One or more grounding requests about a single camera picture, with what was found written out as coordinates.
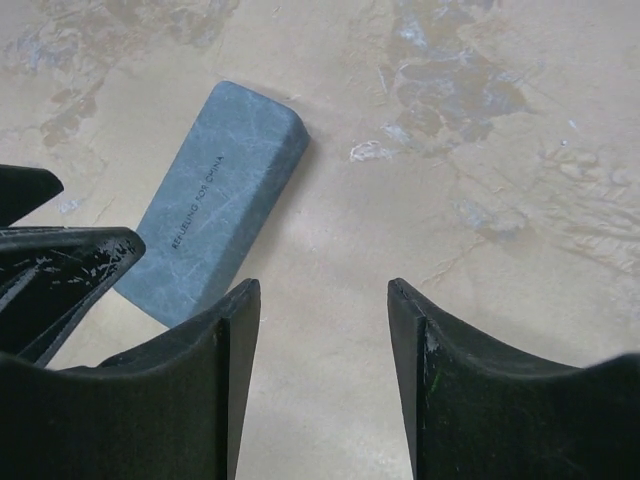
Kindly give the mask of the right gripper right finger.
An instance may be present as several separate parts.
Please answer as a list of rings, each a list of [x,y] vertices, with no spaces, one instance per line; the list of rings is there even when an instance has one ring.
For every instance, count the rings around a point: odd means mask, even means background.
[[[577,368],[511,347],[403,279],[387,310],[417,479],[635,479],[639,357]]]

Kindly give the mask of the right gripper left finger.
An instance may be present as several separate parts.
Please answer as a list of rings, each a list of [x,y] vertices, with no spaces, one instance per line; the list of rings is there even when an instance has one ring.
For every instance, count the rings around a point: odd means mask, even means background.
[[[260,324],[258,281],[95,367],[1,358],[5,479],[232,479]]]

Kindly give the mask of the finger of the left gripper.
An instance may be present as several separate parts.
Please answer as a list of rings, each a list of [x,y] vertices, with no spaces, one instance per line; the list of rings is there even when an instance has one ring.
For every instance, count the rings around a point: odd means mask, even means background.
[[[1,352],[44,367],[142,257],[126,227],[1,230]]]
[[[1,225],[10,226],[64,190],[52,172],[42,168],[1,166]]]

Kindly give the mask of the blue-grey glasses case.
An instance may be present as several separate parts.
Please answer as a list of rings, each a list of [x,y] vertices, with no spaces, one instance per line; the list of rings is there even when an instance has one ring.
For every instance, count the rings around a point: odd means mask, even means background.
[[[115,290],[172,328],[228,290],[310,142],[290,108],[230,81],[211,91],[136,231]]]

